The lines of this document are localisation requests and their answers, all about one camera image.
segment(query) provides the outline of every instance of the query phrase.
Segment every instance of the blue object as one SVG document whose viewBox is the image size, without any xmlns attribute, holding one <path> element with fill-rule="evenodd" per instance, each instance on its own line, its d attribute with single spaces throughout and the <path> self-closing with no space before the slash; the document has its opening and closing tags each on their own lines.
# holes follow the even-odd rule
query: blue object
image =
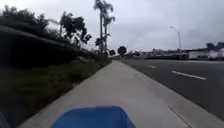
<svg viewBox="0 0 224 128">
<path fill-rule="evenodd" d="M 135 128 L 116 106 L 79 108 L 64 113 L 51 128 Z"/>
</svg>

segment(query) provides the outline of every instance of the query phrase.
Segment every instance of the white lane line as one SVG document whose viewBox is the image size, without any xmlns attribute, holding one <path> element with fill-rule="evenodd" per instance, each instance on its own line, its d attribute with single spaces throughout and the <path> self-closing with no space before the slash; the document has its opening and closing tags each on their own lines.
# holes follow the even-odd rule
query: white lane line
<svg viewBox="0 0 224 128">
<path fill-rule="evenodd" d="M 152 66 L 152 65 L 148 65 L 148 67 L 150 67 L 150 68 L 156 68 L 156 66 Z"/>
<path fill-rule="evenodd" d="M 196 78 L 196 79 L 200 79 L 200 80 L 207 80 L 207 78 L 205 78 L 205 77 L 190 75 L 190 74 L 181 73 L 181 72 L 177 72 L 177 71 L 172 71 L 172 73 L 175 73 L 175 74 L 178 74 L 178 75 L 182 75 L 182 76 L 188 76 L 188 77 L 192 77 L 192 78 Z"/>
</svg>

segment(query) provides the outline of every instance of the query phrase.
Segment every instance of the sky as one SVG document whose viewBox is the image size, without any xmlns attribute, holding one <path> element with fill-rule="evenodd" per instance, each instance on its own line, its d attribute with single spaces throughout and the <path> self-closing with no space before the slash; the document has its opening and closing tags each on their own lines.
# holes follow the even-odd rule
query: sky
<svg viewBox="0 0 224 128">
<path fill-rule="evenodd" d="M 108 31 L 109 49 L 126 46 L 128 51 L 151 51 L 179 48 L 180 31 L 182 49 L 204 48 L 206 43 L 224 41 L 223 0 L 106 0 L 113 4 L 116 17 Z M 63 11 L 85 19 L 88 32 L 93 36 L 88 49 L 97 49 L 94 41 L 99 37 L 99 11 L 93 10 L 94 0 L 0 0 L 4 5 L 27 8 L 36 14 L 59 20 Z"/>
</svg>

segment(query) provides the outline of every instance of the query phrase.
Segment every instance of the distant tree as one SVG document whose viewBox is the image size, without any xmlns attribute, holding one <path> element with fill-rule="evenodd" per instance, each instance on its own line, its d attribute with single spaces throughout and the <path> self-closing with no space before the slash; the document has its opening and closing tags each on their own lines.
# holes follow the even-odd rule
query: distant tree
<svg viewBox="0 0 224 128">
<path fill-rule="evenodd" d="M 135 51 L 135 52 L 134 52 L 134 55 L 135 55 L 135 56 L 140 56 L 140 52 Z"/>
<path fill-rule="evenodd" d="M 114 56 L 116 53 L 115 53 L 114 50 L 110 50 L 110 51 L 109 51 L 109 54 L 110 54 L 110 56 Z"/>
<path fill-rule="evenodd" d="M 120 54 L 120 56 L 124 57 L 124 54 L 127 52 L 127 48 L 125 46 L 120 46 L 117 49 L 117 53 Z"/>
</svg>

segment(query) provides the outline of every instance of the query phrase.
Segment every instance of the tree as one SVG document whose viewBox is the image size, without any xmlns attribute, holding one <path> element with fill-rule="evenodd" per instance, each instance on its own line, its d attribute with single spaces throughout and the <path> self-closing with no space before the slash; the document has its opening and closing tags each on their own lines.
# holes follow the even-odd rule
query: tree
<svg viewBox="0 0 224 128">
<path fill-rule="evenodd" d="M 124 54 L 127 52 L 127 48 L 125 46 L 120 46 L 117 49 L 117 53 L 120 54 L 120 56 L 124 57 Z"/>
<path fill-rule="evenodd" d="M 100 10 L 100 38 L 103 38 L 103 19 L 105 16 L 108 16 L 108 10 L 113 11 L 113 6 L 106 1 L 101 1 L 101 0 L 95 0 L 95 5 L 94 5 L 95 10 Z M 101 53 L 103 52 L 103 43 L 99 45 L 99 50 Z"/>
<path fill-rule="evenodd" d="M 115 17 L 109 17 L 108 15 L 105 15 L 104 17 L 104 34 L 105 34 L 105 49 L 107 50 L 107 26 L 111 24 L 112 21 L 115 21 Z"/>
<path fill-rule="evenodd" d="M 85 43 L 92 38 L 90 34 L 87 34 L 87 29 L 85 28 L 84 19 L 82 17 L 73 18 L 72 13 L 63 13 L 60 20 L 60 33 L 62 28 L 65 29 L 64 37 L 69 39 L 71 43 L 76 46 L 80 46 L 80 43 Z"/>
<path fill-rule="evenodd" d="M 110 51 L 109 51 L 109 54 L 110 54 L 110 56 L 114 56 L 116 53 L 115 53 L 114 50 L 110 50 Z"/>
<path fill-rule="evenodd" d="M 44 14 L 40 14 L 36 17 L 35 13 L 32 13 L 27 9 L 18 10 L 16 7 L 9 7 L 7 5 L 5 6 L 1 17 L 10 22 L 35 27 L 35 29 L 40 32 L 43 32 L 48 25 L 48 20 L 45 19 Z"/>
<path fill-rule="evenodd" d="M 207 43 L 207 49 L 210 50 L 216 50 L 216 46 L 213 43 Z"/>
</svg>

